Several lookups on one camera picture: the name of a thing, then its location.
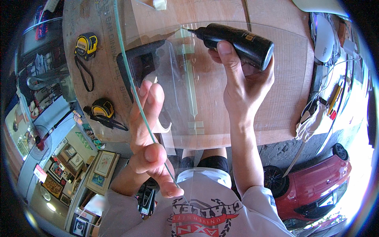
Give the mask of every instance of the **car wheel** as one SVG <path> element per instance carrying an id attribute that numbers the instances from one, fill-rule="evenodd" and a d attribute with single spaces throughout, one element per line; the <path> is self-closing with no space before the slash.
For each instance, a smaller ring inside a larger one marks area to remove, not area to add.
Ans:
<path id="1" fill-rule="evenodd" d="M 332 151 L 333 155 L 337 155 L 342 160 L 347 160 L 349 158 L 348 152 L 340 143 L 334 144 Z"/>
<path id="2" fill-rule="evenodd" d="M 283 171 L 279 167 L 268 165 L 263 167 L 263 173 L 265 188 L 271 190 L 274 198 L 280 197 L 286 183 Z"/>

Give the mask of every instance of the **black shorts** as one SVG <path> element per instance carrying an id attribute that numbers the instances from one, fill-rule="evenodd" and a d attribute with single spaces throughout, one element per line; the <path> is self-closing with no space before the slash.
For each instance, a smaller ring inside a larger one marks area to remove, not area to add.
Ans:
<path id="1" fill-rule="evenodd" d="M 219 155 L 210 156 L 201 160 L 197 167 L 219 169 L 229 174 L 229 166 L 227 159 Z M 192 168 L 194 168 L 194 157 L 185 157 L 180 162 L 178 174 Z"/>

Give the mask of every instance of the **red car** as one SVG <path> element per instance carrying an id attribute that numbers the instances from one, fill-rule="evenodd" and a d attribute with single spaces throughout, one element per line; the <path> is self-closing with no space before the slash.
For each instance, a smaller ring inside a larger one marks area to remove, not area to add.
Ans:
<path id="1" fill-rule="evenodd" d="M 265 187 L 273 193 L 279 217 L 288 229 L 298 229 L 335 207 L 348 186 L 351 165 L 345 148 L 336 143 L 333 156 L 286 177 L 276 166 L 265 166 L 263 170 Z"/>

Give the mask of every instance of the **white t-shirt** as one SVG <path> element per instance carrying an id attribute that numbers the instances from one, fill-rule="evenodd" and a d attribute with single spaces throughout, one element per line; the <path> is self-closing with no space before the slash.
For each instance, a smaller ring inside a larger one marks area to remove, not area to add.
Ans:
<path id="1" fill-rule="evenodd" d="M 178 181 L 184 181 L 179 185 L 189 203 L 183 197 L 168 199 L 158 192 L 157 206 L 146 221 L 138 213 L 136 198 L 109 189 L 99 236 L 293 236 L 277 214 L 270 189 L 251 187 L 241 202 L 226 187 L 226 172 L 220 172 L 220 178 L 215 173 L 208 177 L 209 172 L 195 168 L 180 174 Z"/>

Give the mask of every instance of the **white cloth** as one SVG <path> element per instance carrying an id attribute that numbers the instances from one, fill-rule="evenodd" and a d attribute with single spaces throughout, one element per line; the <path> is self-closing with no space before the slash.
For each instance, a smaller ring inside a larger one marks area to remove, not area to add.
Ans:
<path id="1" fill-rule="evenodd" d="M 231 180 L 230 175 L 228 173 L 226 173 L 223 170 L 208 168 L 208 167 L 201 167 L 201 168 L 198 167 L 198 168 L 192 168 L 189 170 L 185 170 L 178 175 L 176 182 L 180 183 L 180 182 L 183 182 L 187 179 L 192 178 L 193 172 L 204 174 L 208 178 L 216 181 L 217 183 L 222 184 L 227 188 L 232 188 L 232 180 Z"/>
<path id="2" fill-rule="evenodd" d="M 317 102 L 316 111 L 310 115 L 309 111 L 305 111 L 300 119 L 300 122 L 296 125 L 296 140 L 303 140 L 307 142 L 320 126 L 322 120 L 327 118 L 328 109 L 323 103 Z"/>
<path id="3" fill-rule="evenodd" d="M 136 198 L 109 189 L 99 237 L 293 236 L 279 218 L 269 189 L 251 187 L 241 202 L 230 188 L 203 172 L 194 170 L 193 177 L 180 182 L 189 204 L 183 197 L 167 199 L 158 192 L 157 207 L 146 221 L 138 213 Z"/>

